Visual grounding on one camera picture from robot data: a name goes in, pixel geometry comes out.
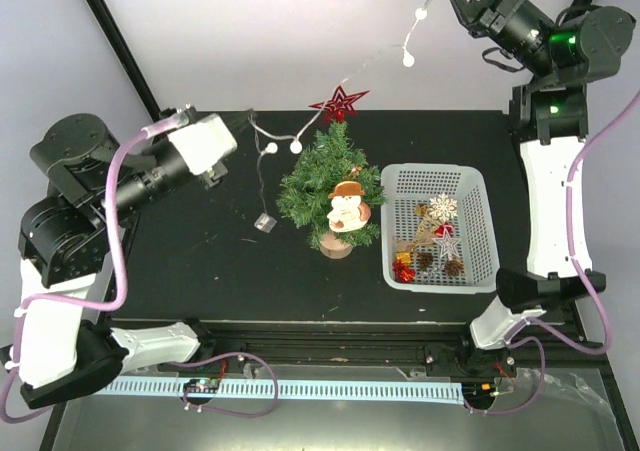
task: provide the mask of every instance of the wooden tree base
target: wooden tree base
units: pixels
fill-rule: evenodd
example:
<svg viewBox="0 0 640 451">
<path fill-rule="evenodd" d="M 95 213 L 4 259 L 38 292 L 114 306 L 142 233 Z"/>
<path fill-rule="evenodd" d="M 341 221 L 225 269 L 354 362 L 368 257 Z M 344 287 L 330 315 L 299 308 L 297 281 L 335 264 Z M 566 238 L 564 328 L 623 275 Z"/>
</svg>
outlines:
<svg viewBox="0 0 640 451">
<path fill-rule="evenodd" d="M 351 254 L 352 250 L 353 246 L 344 244 L 342 241 L 337 239 L 333 233 L 325 234 L 322 238 L 322 241 L 320 241 L 320 252 L 327 258 L 346 258 L 347 256 L 349 256 L 349 254 Z"/>
</svg>

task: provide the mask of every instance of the gray floor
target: gray floor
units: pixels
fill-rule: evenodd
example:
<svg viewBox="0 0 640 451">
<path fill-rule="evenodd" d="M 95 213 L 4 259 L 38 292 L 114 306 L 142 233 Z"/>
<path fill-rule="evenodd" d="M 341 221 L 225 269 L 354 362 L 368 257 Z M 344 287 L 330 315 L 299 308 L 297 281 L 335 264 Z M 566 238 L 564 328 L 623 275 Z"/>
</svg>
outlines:
<svg viewBox="0 0 640 451">
<path fill-rule="evenodd" d="M 288 401 L 269 416 L 242 420 L 186 412 L 177 398 L 93 396 L 69 406 L 54 450 L 622 450 L 606 403 L 598 404 L 597 395 L 605 394 L 597 371 L 577 373 L 596 394 L 578 392 L 570 371 L 552 370 L 560 381 L 508 417 L 441 404 Z M 500 397 L 496 409 L 529 392 Z M 216 404 L 252 411 L 264 403 Z"/>
</svg>

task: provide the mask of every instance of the perforated basket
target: perforated basket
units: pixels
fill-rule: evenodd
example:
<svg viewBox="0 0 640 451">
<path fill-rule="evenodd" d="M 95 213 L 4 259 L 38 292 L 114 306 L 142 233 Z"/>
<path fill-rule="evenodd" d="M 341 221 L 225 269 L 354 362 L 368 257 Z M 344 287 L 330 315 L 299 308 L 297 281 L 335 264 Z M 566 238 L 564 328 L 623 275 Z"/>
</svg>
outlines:
<svg viewBox="0 0 640 451">
<path fill-rule="evenodd" d="M 495 291 L 499 268 L 498 250 L 491 222 L 489 199 L 482 174 L 474 168 L 447 164 L 393 164 L 382 170 L 387 203 L 382 206 L 382 266 L 389 286 L 420 293 L 475 294 Z M 443 272 L 446 257 L 439 258 L 438 246 L 420 246 L 416 252 L 433 255 L 431 267 L 422 272 L 416 259 L 411 284 L 395 281 L 392 263 L 396 238 L 411 241 L 422 220 L 415 213 L 418 204 L 428 204 L 440 194 L 458 200 L 458 217 L 450 221 L 453 237 L 460 238 L 458 252 L 464 263 L 459 276 Z"/>
</svg>

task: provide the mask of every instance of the black tabletop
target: black tabletop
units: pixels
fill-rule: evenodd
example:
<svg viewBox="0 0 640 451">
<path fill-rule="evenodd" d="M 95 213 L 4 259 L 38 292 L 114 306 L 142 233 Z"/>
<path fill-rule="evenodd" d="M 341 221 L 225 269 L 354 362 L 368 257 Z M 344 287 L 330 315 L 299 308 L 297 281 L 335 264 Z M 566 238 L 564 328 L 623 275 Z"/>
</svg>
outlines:
<svg viewBox="0 0 640 451">
<path fill-rule="evenodd" d="M 275 134 L 295 134 L 310 116 L 263 112 L 258 123 Z M 380 169 L 408 162 L 478 169 L 500 264 L 524 265 L 530 232 L 526 184 L 502 113 L 364 111 L 348 124 L 355 146 Z M 305 145 L 313 133 L 305 135 Z M 288 143 L 280 148 L 262 165 L 267 206 L 277 218 L 279 182 L 296 160 Z M 128 259 L 129 298 L 115 319 L 465 323 L 493 299 L 392 289 L 382 277 L 380 241 L 330 260 L 308 247 L 308 230 L 288 220 L 279 219 L 270 234 L 258 231 L 256 158 L 253 132 L 245 130 L 221 185 L 205 191 L 194 180 L 144 211 Z M 379 222 L 379 209 L 373 219 Z"/>
</svg>

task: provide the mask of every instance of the snowman ornament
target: snowman ornament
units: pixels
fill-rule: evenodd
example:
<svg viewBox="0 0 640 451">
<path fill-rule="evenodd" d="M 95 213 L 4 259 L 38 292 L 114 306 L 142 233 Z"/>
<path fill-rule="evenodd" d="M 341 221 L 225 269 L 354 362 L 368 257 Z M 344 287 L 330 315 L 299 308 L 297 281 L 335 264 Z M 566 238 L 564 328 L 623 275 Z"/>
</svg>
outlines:
<svg viewBox="0 0 640 451">
<path fill-rule="evenodd" d="M 356 181 L 343 181 L 335 187 L 329 195 L 333 209 L 327 215 L 331 231 L 347 233 L 361 229 L 367 224 L 371 217 L 371 208 L 362 201 L 362 196 L 364 189 Z"/>
</svg>

